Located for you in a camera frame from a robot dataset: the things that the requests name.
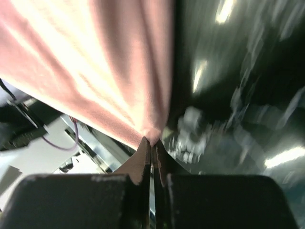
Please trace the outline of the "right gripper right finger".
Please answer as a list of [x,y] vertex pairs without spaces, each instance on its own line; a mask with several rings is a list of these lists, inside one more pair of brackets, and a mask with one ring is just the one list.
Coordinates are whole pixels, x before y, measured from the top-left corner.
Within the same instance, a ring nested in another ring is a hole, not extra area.
[[152,148],[158,229],[295,229],[281,188],[260,175],[191,175]]

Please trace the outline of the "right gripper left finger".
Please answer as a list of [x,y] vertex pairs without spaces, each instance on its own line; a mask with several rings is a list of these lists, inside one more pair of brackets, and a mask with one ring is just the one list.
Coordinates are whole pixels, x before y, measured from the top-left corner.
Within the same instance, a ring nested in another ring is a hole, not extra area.
[[35,174],[15,188],[3,229],[147,229],[151,146],[146,138],[110,174]]

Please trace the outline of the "pink t shirt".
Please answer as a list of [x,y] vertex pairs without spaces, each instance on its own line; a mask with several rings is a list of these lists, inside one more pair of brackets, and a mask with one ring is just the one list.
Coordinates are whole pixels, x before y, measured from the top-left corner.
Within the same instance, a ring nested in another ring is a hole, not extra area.
[[170,108],[172,0],[3,0],[0,77],[137,148]]

